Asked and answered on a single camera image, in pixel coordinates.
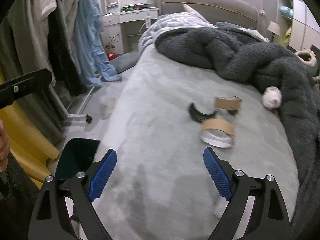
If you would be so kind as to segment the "person's left hand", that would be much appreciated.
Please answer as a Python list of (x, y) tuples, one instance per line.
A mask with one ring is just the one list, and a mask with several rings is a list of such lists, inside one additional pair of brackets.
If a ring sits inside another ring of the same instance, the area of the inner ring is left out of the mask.
[(0, 170), (4, 172), (8, 165), (8, 154), (10, 153), (10, 142), (3, 121), (0, 122)]

